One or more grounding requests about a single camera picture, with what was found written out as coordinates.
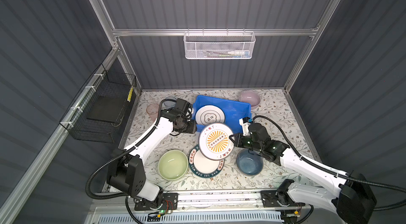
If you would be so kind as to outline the white plate orange sunburst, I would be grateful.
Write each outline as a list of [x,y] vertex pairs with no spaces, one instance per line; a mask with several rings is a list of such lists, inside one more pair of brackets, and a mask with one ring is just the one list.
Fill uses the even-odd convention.
[[213,161],[221,161],[234,149],[234,143],[229,139],[232,130],[225,124],[214,123],[202,129],[198,145],[202,154]]

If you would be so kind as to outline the white teal rimmed plate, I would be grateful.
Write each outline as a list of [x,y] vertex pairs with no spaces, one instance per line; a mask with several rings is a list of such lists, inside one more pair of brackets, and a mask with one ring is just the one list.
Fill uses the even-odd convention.
[[214,105],[206,105],[201,107],[197,110],[195,115],[195,120],[198,125],[210,125],[213,123],[224,123],[225,122],[225,114],[224,112],[217,106]]

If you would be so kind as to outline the dark blue ceramic bowl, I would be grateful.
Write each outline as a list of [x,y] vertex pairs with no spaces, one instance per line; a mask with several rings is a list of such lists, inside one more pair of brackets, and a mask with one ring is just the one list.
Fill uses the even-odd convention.
[[242,150],[236,157],[238,169],[248,176],[256,176],[263,170],[263,159],[256,152]]

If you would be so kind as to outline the blue plastic bin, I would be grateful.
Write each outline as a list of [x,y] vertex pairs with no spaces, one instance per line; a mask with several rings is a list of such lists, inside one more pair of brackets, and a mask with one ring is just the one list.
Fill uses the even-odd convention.
[[[217,106],[224,112],[224,124],[227,125],[233,133],[243,132],[242,126],[240,125],[240,119],[252,117],[251,105],[248,103],[200,95],[193,104],[192,119],[195,120],[197,110],[206,105]],[[204,127],[204,125],[197,125],[197,131],[201,132]]]

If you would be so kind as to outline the green ceramic bowl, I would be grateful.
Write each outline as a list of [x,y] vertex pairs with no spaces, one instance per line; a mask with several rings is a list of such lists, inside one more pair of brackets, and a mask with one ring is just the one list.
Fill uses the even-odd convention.
[[171,150],[163,154],[158,163],[158,172],[162,178],[175,181],[188,171],[188,158],[180,150]]

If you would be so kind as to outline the pink ceramic bowl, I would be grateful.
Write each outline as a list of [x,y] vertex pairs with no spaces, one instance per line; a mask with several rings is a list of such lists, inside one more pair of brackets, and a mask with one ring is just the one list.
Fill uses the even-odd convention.
[[240,93],[239,101],[250,104],[251,109],[254,109],[261,103],[261,97],[254,91],[245,90]]

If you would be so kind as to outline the white plate dark green rim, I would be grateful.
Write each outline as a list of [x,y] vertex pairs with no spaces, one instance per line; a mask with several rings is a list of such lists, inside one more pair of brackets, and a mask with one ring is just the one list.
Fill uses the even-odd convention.
[[203,179],[211,179],[218,175],[224,167],[224,160],[214,161],[205,157],[199,145],[196,145],[189,153],[188,165],[192,173]]

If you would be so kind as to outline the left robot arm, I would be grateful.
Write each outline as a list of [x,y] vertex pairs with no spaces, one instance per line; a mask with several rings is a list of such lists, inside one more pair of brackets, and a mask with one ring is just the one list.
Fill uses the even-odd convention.
[[194,134],[192,104],[184,99],[165,99],[153,125],[124,150],[126,154],[108,165],[107,184],[132,198],[155,201],[161,188],[147,180],[144,164],[164,138],[173,132]]

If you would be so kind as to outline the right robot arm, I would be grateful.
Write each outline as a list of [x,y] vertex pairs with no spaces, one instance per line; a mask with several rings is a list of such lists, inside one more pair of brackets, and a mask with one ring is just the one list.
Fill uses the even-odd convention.
[[235,147],[257,152],[267,161],[291,169],[321,186],[317,190],[288,180],[278,192],[281,200],[303,202],[336,212],[348,224],[369,222],[377,200],[370,186],[359,181],[363,175],[356,174],[352,178],[344,171],[311,160],[299,154],[291,144],[271,139],[259,123],[246,122],[242,128],[242,133],[229,137]]

